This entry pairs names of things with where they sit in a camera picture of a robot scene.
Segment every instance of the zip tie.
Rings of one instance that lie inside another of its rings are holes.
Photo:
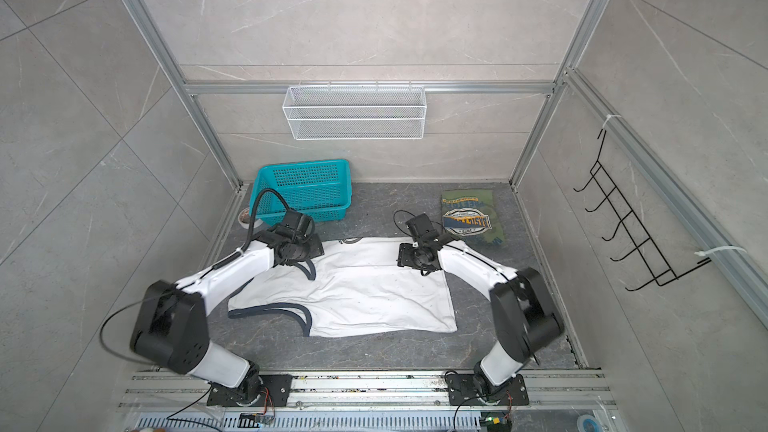
[[[613,117],[620,117],[621,115],[605,115],[605,121],[603,122],[603,129],[605,129],[605,125],[608,124],[608,121],[612,119]]]
[[[699,257],[705,257],[706,255],[714,254],[715,252],[719,252],[721,250],[737,250],[739,252],[746,253],[745,248],[737,247],[736,245],[723,245],[722,247],[715,247],[711,248],[710,250],[694,252],[694,254],[698,255]]]

